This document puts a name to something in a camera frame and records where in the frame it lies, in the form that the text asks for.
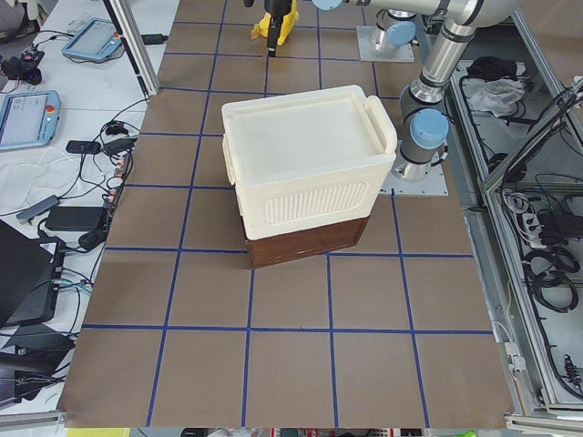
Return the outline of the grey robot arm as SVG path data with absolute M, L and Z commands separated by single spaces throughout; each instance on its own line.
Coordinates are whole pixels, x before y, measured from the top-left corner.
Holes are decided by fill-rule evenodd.
M 267 40 L 268 56 L 275 57 L 278 46 L 282 46 L 295 23 L 299 20 L 297 2 L 292 0 L 265 0 L 265 15 L 254 27 L 253 38 L 263 36 Z M 414 39 L 415 24 L 398 23 L 384 28 L 377 25 L 373 33 L 376 50 L 393 51 L 409 44 Z
M 424 61 L 419 77 L 404 89 L 401 109 L 408 134 L 403 140 L 392 173 L 406 182 L 423 180 L 431 161 L 449 131 L 446 117 L 434 106 L 444 99 L 444 90 L 461 55 L 476 30 L 508 18 L 519 1 L 352 1 L 352 5 L 373 5 L 445 19 Z

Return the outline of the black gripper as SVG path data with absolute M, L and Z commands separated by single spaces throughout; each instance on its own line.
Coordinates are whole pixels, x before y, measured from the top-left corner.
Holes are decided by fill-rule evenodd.
M 264 8 L 271 15 L 267 36 L 268 57 L 276 57 L 279 39 L 278 18 L 283 18 L 287 15 L 287 0 L 265 0 Z

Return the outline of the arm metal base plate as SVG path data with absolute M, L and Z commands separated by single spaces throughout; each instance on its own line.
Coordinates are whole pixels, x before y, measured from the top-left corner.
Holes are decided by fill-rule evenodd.
M 423 165 L 410 163 L 402 157 L 400 148 L 403 141 L 397 141 L 396 159 L 392 170 L 381 186 L 383 195 L 408 197 L 445 197 L 449 194 L 443 165 L 438 163 L 442 157 L 436 149 L 432 159 Z
M 413 63 L 415 24 L 399 22 L 386 30 L 378 26 L 356 27 L 359 56 L 366 62 Z

